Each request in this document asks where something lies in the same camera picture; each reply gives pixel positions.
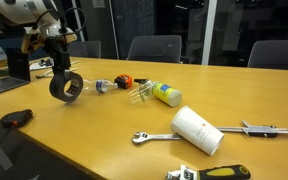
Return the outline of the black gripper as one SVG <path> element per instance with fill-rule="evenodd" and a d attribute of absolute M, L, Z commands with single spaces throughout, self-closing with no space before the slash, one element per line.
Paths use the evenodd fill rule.
<path fill-rule="evenodd" d="M 53 59 L 53 81 L 56 83 L 63 82 L 63 71 L 68 70 L 71 66 L 67 43 L 62 38 L 47 38 L 44 41 L 44 50 L 47 55 Z M 74 95 L 77 93 L 77 90 L 77 86 L 71 85 L 66 90 L 66 93 L 68 95 Z"/>

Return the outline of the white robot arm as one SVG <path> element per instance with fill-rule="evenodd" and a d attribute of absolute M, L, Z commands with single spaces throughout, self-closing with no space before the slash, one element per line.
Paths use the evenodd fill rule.
<path fill-rule="evenodd" d="M 23 53 L 43 47 L 53 60 L 51 95 L 63 101 L 76 99 L 82 90 L 82 77 L 70 70 L 69 44 L 76 33 L 66 26 L 66 13 L 57 10 L 53 0 L 0 0 L 0 18 L 9 26 L 23 26 Z"/>

